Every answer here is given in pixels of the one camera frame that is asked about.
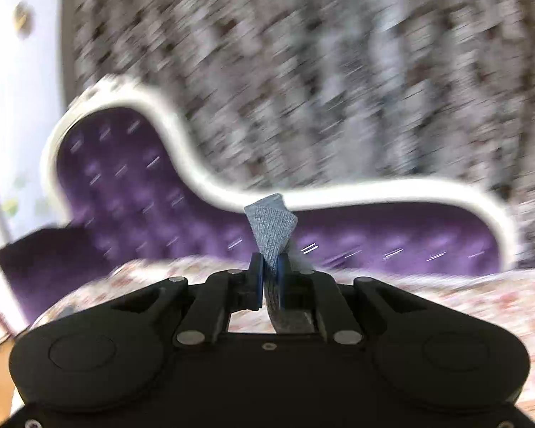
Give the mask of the purple tufted headboard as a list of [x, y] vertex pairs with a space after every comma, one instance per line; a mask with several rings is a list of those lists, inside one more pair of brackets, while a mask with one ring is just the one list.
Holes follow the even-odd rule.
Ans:
[[[260, 190], [221, 181], [186, 121], [154, 87], [108, 75], [75, 98], [52, 131], [42, 188], [61, 219], [83, 227], [110, 266], [257, 248], [244, 210]], [[481, 276], [512, 270], [519, 232], [504, 202], [432, 177], [285, 189], [300, 251], [327, 269]]]

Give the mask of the purple velvet pillow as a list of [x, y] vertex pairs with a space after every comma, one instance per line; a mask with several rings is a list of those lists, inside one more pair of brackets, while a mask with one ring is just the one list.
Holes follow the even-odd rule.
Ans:
[[3, 246], [0, 267], [32, 323], [57, 301], [109, 274], [114, 266], [87, 229], [68, 226], [40, 229]]

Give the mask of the grey argyle knit sweater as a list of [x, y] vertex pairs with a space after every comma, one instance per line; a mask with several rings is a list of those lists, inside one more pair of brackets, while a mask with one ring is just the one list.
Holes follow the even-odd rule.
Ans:
[[313, 271], [313, 265], [296, 247], [293, 234], [297, 217], [287, 209], [280, 193], [269, 195], [244, 208], [259, 252], [266, 261], [265, 299], [269, 319], [277, 333], [311, 333], [314, 331], [310, 314], [299, 310], [284, 310], [279, 305], [277, 260], [287, 254], [294, 271]]

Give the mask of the grey damask curtain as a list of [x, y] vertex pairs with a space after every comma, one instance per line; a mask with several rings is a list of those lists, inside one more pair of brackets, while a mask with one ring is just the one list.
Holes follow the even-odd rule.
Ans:
[[535, 0], [70, 0], [73, 85], [170, 95], [246, 188], [432, 175], [501, 197], [535, 267]]

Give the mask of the floral bedspread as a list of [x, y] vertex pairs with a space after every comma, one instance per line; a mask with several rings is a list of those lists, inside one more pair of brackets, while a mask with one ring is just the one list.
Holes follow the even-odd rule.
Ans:
[[[130, 261], [111, 274], [86, 283], [58, 300], [32, 323], [40, 327], [74, 312], [144, 288], [173, 276], [199, 284], [217, 271], [239, 271], [246, 264], [210, 256], [174, 261]], [[535, 420], [535, 269], [479, 278], [377, 274], [377, 279], [427, 300], [494, 323], [517, 335], [531, 358], [531, 371], [518, 399], [523, 412]]]

